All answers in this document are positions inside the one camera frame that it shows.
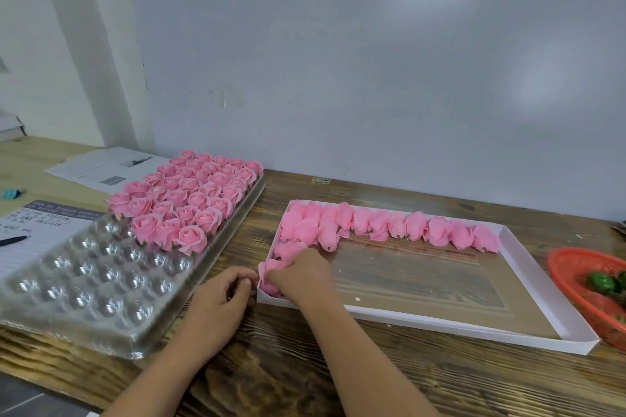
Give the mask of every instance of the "red plastic basket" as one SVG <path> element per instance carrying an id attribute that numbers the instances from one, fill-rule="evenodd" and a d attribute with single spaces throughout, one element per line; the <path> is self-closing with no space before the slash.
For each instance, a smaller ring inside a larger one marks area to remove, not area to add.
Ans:
<path id="1" fill-rule="evenodd" d="M 607 343 L 626 351 L 626 323 L 614 318 L 626 318 L 626 309 L 587 285 L 590 272 L 606 272 L 617 277 L 626 271 L 626 262 L 601 252 L 565 247 L 548 254 L 548 270 L 557 287 L 574 303 L 595 332 Z"/>

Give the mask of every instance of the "light wood table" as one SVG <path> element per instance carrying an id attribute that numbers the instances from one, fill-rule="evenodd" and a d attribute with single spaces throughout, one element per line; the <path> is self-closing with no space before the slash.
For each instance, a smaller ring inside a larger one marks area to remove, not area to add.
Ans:
<path id="1" fill-rule="evenodd" d="M 104 193 L 42 171 L 89 150 L 41 138 L 0 144 L 0 187 L 28 190 L 22 199 L 0 200 L 0 214 L 33 199 L 105 210 Z M 623 239 L 605 221 L 338 180 L 313 184 L 311 177 L 285 172 L 267 171 L 267 180 L 265 192 L 212 274 L 233 264 L 256 267 L 264 260 L 287 202 L 295 198 L 503 223 L 542 266 L 548 251 L 564 246 L 626 257 Z M 626 353 L 608 345 L 600 345 L 590 356 L 574 356 L 361 324 L 444 415 L 626 415 Z M 144 361 L 112 358 L 48 336 L 0 329 L 0 371 L 95 408 L 105 408 L 144 366 Z M 198 374 L 179 412 L 239 417 L 342 414 L 324 358 L 300 313 L 262 305 L 246 313 L 235 339 Z"/>

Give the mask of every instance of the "person's left hand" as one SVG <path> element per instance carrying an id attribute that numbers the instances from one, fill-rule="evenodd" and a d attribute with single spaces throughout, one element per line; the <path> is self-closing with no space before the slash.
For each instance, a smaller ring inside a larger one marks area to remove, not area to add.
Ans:
<path id="1" fill-rule="evenodd" d="M 246 306 L 254 305 L 251 292 L 259 275 L 246 267 L 229 267 L 196 290 L 180 329 L 170 341 L 177 354 L 203 366 L 231 340 Z"/>

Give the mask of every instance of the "black pen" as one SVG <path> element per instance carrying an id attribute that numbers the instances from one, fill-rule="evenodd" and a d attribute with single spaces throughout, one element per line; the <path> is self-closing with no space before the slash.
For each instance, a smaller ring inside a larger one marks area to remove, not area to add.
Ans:
<path id="1" fill-rule="evenodd" d="M 18 236 L 18 237 L 10 237 L 9 239 L 0 240 L 0 247 L 8 246 L 9 244 L 15 244 L 24 239 L 28 239 L 30 236 Z"/>

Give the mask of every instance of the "qr code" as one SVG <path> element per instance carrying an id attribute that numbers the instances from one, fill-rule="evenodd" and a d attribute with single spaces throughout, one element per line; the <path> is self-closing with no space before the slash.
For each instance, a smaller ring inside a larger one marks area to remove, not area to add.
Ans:
<path id="1" fill-rule="evenodd" d="M 106 180 L 102 180 L 100 183 L 103 183 L 105 185 L 115 185 L 118 184 L 120 182 L 123 182 L 124 180 L 126 180 L 126 178 L 123 177 L 111 177 L 111 178 L 107 178 Z"/>

